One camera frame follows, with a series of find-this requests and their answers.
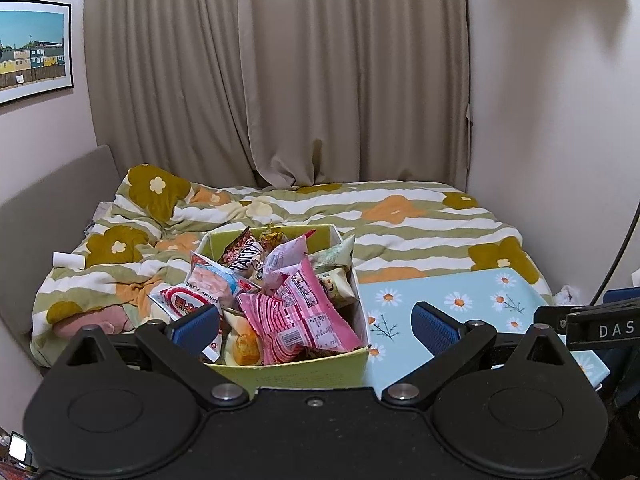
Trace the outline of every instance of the beige curtain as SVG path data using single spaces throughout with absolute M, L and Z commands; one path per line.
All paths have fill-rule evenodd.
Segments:
M 120 173 L 150 162 L 211 186 L 255 185 L 238 0 L 84 0 L 95 133 Z
M 239 0 L 249 139 L 277 187 L 464 188 L 465 0 Z

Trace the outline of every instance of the striped blanket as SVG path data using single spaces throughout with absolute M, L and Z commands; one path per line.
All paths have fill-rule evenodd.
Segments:
M 550 301 L 513 227 L 434 182 L 358 182 L 297 190 L 213 189 L 152 165 L 132 168 L 105 215 L 74 251 L 84 270 L 54 268 L 33 307 L 31 351 L 51 365 L 66 318 L 121 304 L 137 326 L 157 315 L 148 293 L 182 282 L 206 232 L 266 224 L 334 224 L 354 234 L 361 283 L 511 267 Z

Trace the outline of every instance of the light blue tabletop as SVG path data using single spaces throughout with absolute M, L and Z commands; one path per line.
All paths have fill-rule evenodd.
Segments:
M 512 269 L 478 270 L 432 278 L 360 285 L 369 319 L 371 348 L 364 384 L 382 390 L 422 366 L 433 355 L 415 338 L 411 310 L 426 301 L 460 322 L 482 319 L 498 332 L 525 333 L 542 297 Z M 596 387 L 609 369 L 594 352 L 572 352 Z

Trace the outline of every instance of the green box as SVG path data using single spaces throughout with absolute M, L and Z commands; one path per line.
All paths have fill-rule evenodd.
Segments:
M 342 241 L 334 225 L 290 225 L 280 226 L 289 240 L 303 235 L 309 229 L 316 232 L 307 240 L 309 253 L 327 249 Z M 258 237 L 265 228 L 251 229 Z M 198 252 L 214 260 L 219 259 L 226 246 L 235 240 L 242 231 L 210 232 L 202 239 Z M 270 366 L 226 366 L 209 365 L 217 373 L 240 384 L 251 396 L 260 387 L 277 388 L 352 388 L 362 386 L 367 358 L 369 357 L 369 328 L 366 315 L 360 304 L 360 288 L 356 273 L 351 273 L 351 288 L 358 301 L 340 310 L 351 321 L 351 326 L 362 342 L 362 348 L 353 352 L 332 357 L 313 359 L 295 363 Z

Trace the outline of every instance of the headboard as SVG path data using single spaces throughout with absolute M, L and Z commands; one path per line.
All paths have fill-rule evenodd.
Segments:
M 31 311 L 54 251 L 82 242 L 99 202 L 120 184 L 108 146 L 76 158 L 0 205 L 0 318 L 33 359 Z

